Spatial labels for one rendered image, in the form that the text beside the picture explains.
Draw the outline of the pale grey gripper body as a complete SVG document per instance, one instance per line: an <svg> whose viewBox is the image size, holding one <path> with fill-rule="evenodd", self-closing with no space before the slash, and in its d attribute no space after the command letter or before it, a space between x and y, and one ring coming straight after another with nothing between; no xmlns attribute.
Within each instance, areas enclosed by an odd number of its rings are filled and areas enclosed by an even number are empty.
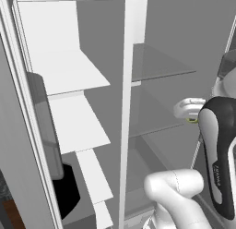
<svg viewBox="0 0 236 229"><path fill-rule="evenodd" d="M202 98L185 98L174 105L173 114L176 118L196 119L205 103Z"/></svg>

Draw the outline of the glass fridge shelf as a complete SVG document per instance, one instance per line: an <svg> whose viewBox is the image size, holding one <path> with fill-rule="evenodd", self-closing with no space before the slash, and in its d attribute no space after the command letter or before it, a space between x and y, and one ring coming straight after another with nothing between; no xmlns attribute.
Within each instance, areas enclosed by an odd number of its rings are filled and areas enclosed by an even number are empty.
<svg viewBox="0 0 236 229"><path fill-rule="evenodd" d="M182 123L141 86L131 89L129 137L181 126Z"/></svg>
<svg viewBox="0 0 236 229"><path fill-rule="evenodd" d="M133 47L133 82L194 72L188 65L146 43L136 43Z"/></svg>

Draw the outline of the narrow white fridge shelf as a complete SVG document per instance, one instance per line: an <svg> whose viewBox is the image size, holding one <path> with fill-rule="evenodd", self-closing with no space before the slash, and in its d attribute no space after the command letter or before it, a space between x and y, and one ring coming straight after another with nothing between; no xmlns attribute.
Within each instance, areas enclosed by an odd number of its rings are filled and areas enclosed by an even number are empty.
<svg viewBox="0 0 236 229"><path fill-rule="evenodd" d="M93 149L76 152L93 204L112 199L113 194Z"/></svg>

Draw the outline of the dark door dispenser housing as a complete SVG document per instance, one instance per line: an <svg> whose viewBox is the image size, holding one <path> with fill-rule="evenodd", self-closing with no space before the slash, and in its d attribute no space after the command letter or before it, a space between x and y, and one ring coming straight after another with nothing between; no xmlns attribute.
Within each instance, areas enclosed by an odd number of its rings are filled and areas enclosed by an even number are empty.
<svg viewBox="0 0 236 229"><path fill-rule="evenodd" d="M43 78L31 72L27 73L27 78L54 192L61 218L64 219L80 201L77 182L72 166L62 161Z"/></svg>

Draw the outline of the grey open fridge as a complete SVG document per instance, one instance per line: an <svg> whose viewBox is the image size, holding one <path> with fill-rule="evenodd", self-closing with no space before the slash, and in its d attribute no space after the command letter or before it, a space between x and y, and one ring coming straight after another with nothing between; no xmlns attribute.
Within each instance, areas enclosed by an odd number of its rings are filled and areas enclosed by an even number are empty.
<svg viewBox="0 0 236 229"><path fill-rule="evenodd" d="M126 0L17 0L20 2L74 1L80 50L110 82L82 91L110 144L93 148L113 194L107 209L118 229L124 73L124 9ZM175 58L195 72L132 81L173 114L185 98L209 99L218 81L221 59L236 48L236 0L147 0L145 40L142 43ZM202 167L203 153L197 123L177 118L182 125L152 132L147 137L172 169ZM143 229L155 206L124 219L124 229Z"/></svg>

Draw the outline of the large white fridge shelf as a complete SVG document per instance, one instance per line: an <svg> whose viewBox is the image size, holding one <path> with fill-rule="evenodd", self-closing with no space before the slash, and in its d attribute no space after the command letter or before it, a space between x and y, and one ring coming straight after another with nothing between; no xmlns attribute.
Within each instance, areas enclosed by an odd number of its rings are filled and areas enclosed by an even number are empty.
<svg viewBox="0 0 236 229"><path fill-rule="evenodd" d="M18 5L32 70L43 77L49 95L110 84L80 50L74 1Z"/></svg>

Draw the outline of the small white fridge shelf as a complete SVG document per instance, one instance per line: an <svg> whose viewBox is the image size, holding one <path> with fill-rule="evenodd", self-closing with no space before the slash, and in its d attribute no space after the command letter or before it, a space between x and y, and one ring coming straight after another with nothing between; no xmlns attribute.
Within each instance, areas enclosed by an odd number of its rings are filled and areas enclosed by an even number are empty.
<svg viewBox="0 0 236 229"><path fill-rule="evenodd" d="M107 229L113 226L111 215L104 201L93 205L96 214L97 229Z"/></svg>

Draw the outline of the grey fridge door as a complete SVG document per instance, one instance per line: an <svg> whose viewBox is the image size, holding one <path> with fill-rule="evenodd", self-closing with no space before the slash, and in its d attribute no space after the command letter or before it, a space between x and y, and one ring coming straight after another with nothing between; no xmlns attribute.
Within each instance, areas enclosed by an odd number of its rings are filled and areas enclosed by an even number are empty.
<svg viewBox="0 0 236 229"><path fill-rule="evenodd" d="M9 66L1 101L9 189L26 229L79 229L78 207L60 215L32 100L32 67L17 0L0 0L0 34Z"/></svg>

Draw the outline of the white fridge divider post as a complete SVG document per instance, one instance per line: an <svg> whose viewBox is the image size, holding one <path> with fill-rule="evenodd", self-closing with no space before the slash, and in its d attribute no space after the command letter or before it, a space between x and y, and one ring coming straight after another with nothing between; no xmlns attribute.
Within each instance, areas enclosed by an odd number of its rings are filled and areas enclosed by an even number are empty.
<svg viewBox="0 0 236 229"><path fill-rule="evenodd" d="M132 87L133 47L145 40L147 0L126 0L124 9L124 73L118 229L124 229L127 152Z"/></svg>

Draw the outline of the medium white fridge shelf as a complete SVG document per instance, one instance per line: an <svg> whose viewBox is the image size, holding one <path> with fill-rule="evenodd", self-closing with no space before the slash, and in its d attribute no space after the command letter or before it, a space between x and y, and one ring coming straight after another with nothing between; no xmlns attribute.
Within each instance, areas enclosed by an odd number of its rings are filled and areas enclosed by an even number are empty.
<svg viewBox="0 0 236 229"><path fill-rule="evenodd" d="M49 96L49 104L62 154L111 143L82 91Z"/></svg>

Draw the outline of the clear fridge drawer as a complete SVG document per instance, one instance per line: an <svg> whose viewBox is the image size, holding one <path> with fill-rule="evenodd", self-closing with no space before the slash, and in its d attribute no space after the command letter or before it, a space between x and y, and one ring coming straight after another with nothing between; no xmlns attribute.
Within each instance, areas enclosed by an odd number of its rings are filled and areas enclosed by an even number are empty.
<svg viewBox="0 0 236 229"><path fill-rule="evenodd" d="M154 203L144 190L146 176L170 169L170 163L148 137L129 139L124 208L126 220L154 208Z"/></svg>

